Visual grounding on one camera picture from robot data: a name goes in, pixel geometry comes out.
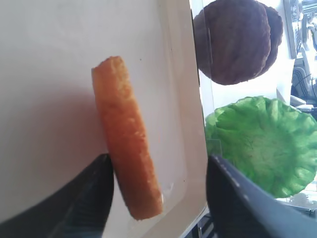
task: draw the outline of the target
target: plastic food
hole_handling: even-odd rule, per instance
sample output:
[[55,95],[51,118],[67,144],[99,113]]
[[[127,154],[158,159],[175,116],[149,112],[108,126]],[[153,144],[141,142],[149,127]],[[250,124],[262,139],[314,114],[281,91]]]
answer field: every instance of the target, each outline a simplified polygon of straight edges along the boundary
[[208,154],[222,153],[275,197],[294,195],[315,177],[317,122],[278,99],[247,97],[216,109],[205,130]]
[[140,109],[121,57],[110,57],[93,68],[97,109],[119,187],[136,220],[162,213],[156,179]]

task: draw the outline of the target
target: green lettuce leaf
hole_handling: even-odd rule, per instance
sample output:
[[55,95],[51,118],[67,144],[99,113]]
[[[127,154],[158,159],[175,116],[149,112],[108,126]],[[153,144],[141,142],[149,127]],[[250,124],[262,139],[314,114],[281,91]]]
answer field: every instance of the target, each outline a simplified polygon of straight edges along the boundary
[[316,175],[317,122],[278,99],[247,97],[216,109],[205,132],[208,154],[221,154],[275,197],[300,192]]

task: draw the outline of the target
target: brown burger patty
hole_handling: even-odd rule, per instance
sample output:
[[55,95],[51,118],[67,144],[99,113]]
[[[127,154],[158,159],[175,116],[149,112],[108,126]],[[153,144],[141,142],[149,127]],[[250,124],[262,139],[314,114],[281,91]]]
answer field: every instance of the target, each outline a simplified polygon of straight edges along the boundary
[[162,198],[145,126],[121,57],[93,68],[96,105],[118,184],[130,214],[143,220],[162,213]]
[[259,76],[267,72],[276,61],[278,46],[282,43],[283,36],[282,17],[278,15],[278,12],[273,7],[268,7],[263,3],[261,4],[265,7],[268,23],[270,26],[271,52],[268,55],[265,67],[262,69],[262,72],[259,74]]
[[[206,62],[205,39],[197,37],[199,69],[214,82],[230,85],[255,78],[270,53],[270,27],[264,6],[254,0],[216,0],[204,8],[210,31],[212,64]],[[194,19],[195,32],[204,26],[203,13]]]

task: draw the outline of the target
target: white tray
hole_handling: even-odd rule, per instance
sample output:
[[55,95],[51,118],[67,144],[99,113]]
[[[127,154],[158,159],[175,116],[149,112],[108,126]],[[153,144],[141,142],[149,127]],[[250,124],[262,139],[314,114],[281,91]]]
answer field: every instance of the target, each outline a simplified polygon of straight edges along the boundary
[[106,151],[90,69],[122,56],[148,130],[164,213],[134,221],[116,185],[104,237],[176,238],[206,206],[207,153],[183,0],[0,3],[0,221]]

